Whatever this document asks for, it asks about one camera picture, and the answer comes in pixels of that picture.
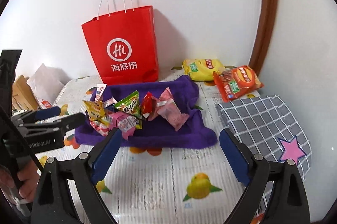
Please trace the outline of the person's left hand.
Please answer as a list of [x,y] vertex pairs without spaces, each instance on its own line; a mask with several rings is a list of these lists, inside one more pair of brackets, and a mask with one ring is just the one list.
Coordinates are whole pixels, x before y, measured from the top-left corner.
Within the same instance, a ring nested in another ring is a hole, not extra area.
[[[28,203],[33,202],[39,181],[39,174],[34,161],[30,160],[30,162],[18,172],[17,177],[23,182],[23,185],[18,190],[20,196]],[[14,200],[10,196],[10,189],[13,187],[15,187],[15,183],[11,175],[1,168],[1,190],[11,203],[14,203]]]

